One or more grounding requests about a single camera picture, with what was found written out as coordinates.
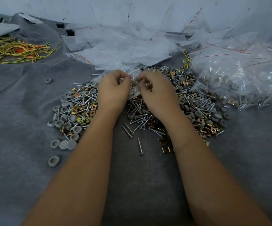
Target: gray table surface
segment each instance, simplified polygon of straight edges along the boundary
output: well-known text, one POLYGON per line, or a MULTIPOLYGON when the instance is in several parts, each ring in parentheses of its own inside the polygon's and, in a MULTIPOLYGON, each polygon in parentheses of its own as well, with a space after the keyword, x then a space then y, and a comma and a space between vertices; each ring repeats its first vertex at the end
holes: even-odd
MULTIPOLYGON (((12 22, 20 25, 15 34, 26 42, 56 46, 61 41, 46 24, 17 15, 12 22)), ((50 148, 59 132, 46 124, 73 82, 101 72, 68 59, 67 51, 62 45, 35 64, 0 64, 0 225, 19 225, 70 156, 70 150, 50 148), (45 84, 46 78, 53 83, 45 84), (63 160, 51 168, 47 161, 54 155, 63 160)), ((162 64, 178 67, 182 60, 176 55, 162 64)), ((210 140, 210 149, 272 220, 272 106, 229 113, 226 132, 210 140)), ((121 132, 124 121, 126 115, 120 116, 114 129, 102 225, 192 225, 175 155, 162 154, 155 133, 139 130, 145 154, 140 157, 137 138, 121 132)))

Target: gray fabric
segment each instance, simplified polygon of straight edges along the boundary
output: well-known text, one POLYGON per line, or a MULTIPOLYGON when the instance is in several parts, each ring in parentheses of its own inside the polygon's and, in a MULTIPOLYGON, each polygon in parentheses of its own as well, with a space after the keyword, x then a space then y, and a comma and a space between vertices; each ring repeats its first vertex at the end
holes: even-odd
MULTIPOLYGON (((12 23, 20 25, 16 35, 27 42, 55 46, 61 40, 51 28, 54 22, 51 27, 35 25, 15 16, 12 23)), ((72 83, 86 82, 98 72, 68 59, 67 51, 61 46, 35 64, 0 64, 0 225, 19 225, 70 155, 50 148, 60 136, 46 124, 72 83), (53 82, 46 84, 46 78, 53 82), (55 155, 63 160, 50 168, 48 159, 55 155)), ((182 60, 177 54, 162 64, 178 67, 182 60)), ((162 154, 158 136, 149 130, 139 130, 129 140, 121 128, 125 113, 114 129, 102 225, 192 225, 175 155, 162 154)), ((225 133, 210 140, 210 149, 272 220, 272 106, 229 113, 225 133)))

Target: person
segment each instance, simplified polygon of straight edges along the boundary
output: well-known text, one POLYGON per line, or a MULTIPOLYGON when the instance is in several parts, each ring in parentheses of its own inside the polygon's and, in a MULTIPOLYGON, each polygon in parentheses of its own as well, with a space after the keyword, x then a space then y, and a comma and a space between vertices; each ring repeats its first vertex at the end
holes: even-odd
MULTIPOLYGON (((196 224, 272 225, 197 134, 180 110, 172 84, 161 73, 151 71, 142 72, 138 81, 147 107, 171 137, 196 224), (151 83, 151 91, 145 83, 151 83)), ((100 225, 107 195, 113 128, 126 104, 130 86, 131 79, 120 70, 103 77, 95 117, 21 226, 100 225), (93 142, 97 137, 103 141, 93 142)))

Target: person's left hand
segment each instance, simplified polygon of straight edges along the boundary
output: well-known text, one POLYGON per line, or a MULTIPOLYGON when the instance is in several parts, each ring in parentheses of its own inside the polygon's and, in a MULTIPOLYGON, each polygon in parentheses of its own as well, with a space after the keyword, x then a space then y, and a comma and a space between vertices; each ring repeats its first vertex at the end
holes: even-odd
POLYGON ((98 108, 119 116, 130 92, 132 80, 128 73, 115 70, 103 77, 98 84, 98 108))

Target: person's right arm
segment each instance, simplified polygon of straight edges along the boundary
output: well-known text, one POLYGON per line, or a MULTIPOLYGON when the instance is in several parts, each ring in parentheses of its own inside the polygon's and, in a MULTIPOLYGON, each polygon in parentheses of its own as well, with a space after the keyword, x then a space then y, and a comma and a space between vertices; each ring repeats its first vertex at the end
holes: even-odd
POLYGON ((171 137, 191 213, 198 225, 272 225, 202 141, 159 72, 139 77, 141 95, 171 137), (151 83, 149 91, 145 84, 151 83))

